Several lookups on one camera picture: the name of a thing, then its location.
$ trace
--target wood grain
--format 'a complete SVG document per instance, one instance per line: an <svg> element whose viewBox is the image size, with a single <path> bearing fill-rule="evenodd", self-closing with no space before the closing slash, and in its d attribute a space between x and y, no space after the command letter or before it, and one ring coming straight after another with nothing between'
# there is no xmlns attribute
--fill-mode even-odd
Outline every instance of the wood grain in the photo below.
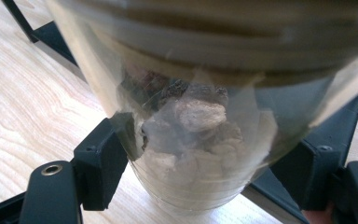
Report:
<svg viewBox="0 0 358 224"><path fill-rule="evenodd" d="M34 28L51 17L44 1L16 1ZM89 86L31 44L0 2L0 202L26 190L36 167L71 160L72 150L104 118ZM358 127L350 160L358 160ZM242 196L205 217L160 211L128 168L104 212L85 223L277 223Z"/></svg>

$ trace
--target plastic container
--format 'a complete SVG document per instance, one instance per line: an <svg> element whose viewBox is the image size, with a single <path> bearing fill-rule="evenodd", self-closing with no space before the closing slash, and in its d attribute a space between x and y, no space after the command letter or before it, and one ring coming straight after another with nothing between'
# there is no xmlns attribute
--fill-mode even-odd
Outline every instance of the plastic container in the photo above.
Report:
<svg viewBox="0 0 358 224"><path fill-rule="evenodd" d="M358 93L358 3L48 1L162 208L223 205Z"/></svg>

